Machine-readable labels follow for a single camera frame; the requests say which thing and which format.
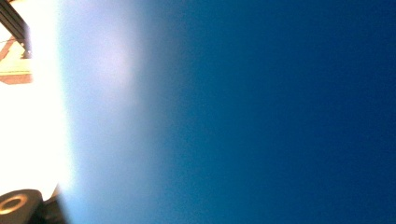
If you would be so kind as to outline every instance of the metal structure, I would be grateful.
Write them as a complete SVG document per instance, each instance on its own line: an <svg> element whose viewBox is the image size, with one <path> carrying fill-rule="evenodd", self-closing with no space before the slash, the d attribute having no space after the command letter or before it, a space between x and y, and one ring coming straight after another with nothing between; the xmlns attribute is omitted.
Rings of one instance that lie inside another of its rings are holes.
<svg viewBox="0 0 396 224"><path fill-rule="evenodd" d="M0 0L0 22L8 29L15 39L25 48L26 52L30 51L28 40L29 27L21 15L7 1Z"/></svg>

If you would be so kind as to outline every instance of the dark object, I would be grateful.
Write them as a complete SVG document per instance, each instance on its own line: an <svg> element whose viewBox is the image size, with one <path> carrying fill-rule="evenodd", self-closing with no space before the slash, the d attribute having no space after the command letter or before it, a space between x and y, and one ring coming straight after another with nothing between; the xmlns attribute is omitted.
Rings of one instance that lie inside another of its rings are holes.
<svg viewBox="0 0 396 224"><path fill-rule="evenodd" d="M44 219L44 203L40 191L22 189L0 196L0 223L47 223Z"/></svg>
<svg viewBox="0 0 396 224"><path fill-rule="evenodd" d="M7 0L0 0L0 22L9 30L15 39L29 52L29 27L21 15Z"/></svg>
<svg viewBox="0 0 396 224"><path fill-rule="evenodd" d="M66 224L58 197L52 197L44 202L47 224Z"/></svg>

